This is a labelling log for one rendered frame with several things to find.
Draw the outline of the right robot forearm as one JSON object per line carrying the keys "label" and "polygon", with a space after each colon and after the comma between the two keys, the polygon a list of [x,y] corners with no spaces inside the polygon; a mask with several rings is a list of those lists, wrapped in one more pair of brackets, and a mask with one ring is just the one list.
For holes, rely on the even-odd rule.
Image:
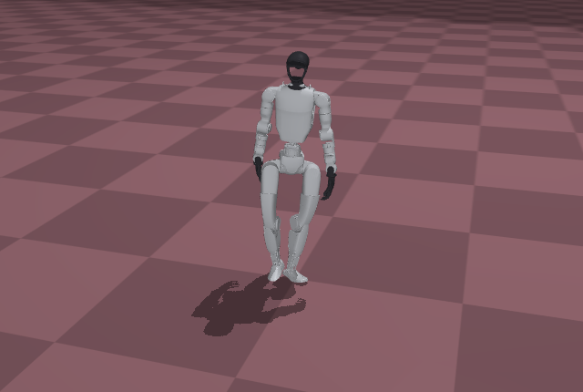
{"label": "right robot forearm", "polygon": [[[259,122],[258,122],[259,124]],[[257,127],[258,127],[257,124]],[[263,154],[266,148],[266,141],[268,139],[268,135],[264,133],[260,133],[256,130],[256,141],[254,146],[254,154],[253,154],[253,161],[255,162],[256,157],[261,157],[261,162],[263,161]]]}

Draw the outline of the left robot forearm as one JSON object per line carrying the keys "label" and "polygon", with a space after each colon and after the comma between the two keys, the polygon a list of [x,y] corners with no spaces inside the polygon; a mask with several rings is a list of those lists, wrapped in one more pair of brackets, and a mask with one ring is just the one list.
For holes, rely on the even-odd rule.
{"label": "left robot forearm", "polygon": [[[322,148],[323,148],[323,152],[324,152],[324,162],[326,164],[326,172],[328,167],[332,166],[334,168],[334,173],[337,171],[337,166],[335,164],[336,162],[336,158],[335,158],[335,151],[334,151],[334,135],[333,135],[333,131],[331,129],[332,132],[332,142],[325,142],[325,144],[322,144]],[[325,154],[326,153],[326,154]]]}

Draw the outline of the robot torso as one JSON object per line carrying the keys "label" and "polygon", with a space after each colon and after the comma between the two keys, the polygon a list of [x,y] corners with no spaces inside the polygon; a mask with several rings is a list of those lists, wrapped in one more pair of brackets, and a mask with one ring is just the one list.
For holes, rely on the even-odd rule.
{"label": "robot torso", "polygon": [[280,150],[280,172],[288,175],[302,174],[304,155],[301,146],[313,126],[315,106],[313,92],[315,88],[305,87],[301,90],[288,88],[292,83],[280,85],[275,95],[276,129],[280,140],[287,141]]}

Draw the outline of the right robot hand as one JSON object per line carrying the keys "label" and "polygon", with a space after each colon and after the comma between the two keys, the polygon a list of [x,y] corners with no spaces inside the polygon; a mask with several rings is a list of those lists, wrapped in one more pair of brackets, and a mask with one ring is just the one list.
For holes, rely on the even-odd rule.
{"label": "right robot hand", "polygon": [[261,182],[261,165],[263,164],[263,161],[261,162],[261,157],[256,157],[253,164],[255,165],[257,176]]}

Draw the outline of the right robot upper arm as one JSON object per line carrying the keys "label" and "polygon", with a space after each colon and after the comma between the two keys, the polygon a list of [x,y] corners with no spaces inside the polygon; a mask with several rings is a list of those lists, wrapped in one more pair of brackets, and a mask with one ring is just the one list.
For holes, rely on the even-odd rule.
{"label": "right robot upper arm", "polygon": [[264,134],[269,134],[272,128],[271,115],[273,111],[273,100],[278,87],[266,88],[261,96],[261,120],[259,121],[257,131]]}

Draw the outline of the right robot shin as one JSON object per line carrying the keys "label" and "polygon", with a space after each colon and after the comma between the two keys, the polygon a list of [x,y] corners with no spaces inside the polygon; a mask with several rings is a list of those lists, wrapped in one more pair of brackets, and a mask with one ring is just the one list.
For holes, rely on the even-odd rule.
{"label": "right robot shin", "polygon": [[264,239],[266,243],[266,247],[271,254],[272,265],[278,264],[281,265],[281,258],[280,258],[280,244],[281,244],[281,231],[278,230],[277,232],[272,232],[270,228],[264,229]]}

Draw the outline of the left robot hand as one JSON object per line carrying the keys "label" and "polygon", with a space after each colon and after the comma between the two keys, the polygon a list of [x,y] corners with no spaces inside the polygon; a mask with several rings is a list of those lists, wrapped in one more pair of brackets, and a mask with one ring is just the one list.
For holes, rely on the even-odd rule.
{"label": "left robot hand", "polygon": [[327,200],[331,196],[332,189],[333,189],[333,186],[334,186],[334,177],[336,177],[336,175],[337,174],[334,173],[334,168],[332,166],[328,167],[327,174],[326,174],[326,176],[329,177],[328,187],[327,187],[326,191],[323,193],[323,196],[325,196],[325,197],[322,197],[321,200],[324,200],[325,201],[325,200]]}

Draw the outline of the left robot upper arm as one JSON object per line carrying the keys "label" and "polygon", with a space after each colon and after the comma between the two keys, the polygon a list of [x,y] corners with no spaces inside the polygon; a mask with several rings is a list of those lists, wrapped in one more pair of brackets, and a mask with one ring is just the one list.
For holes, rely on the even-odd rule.
{"label": "left robot upper arm", "polygon": [[332,140],[331,123],[332,123],[332,113],[331,113],[331,99],[328,94],[320,91],[314,91],[314,103],[320,109],[319,118],[321,122],[322,129],[319,130],[320,139],[322,141]]}

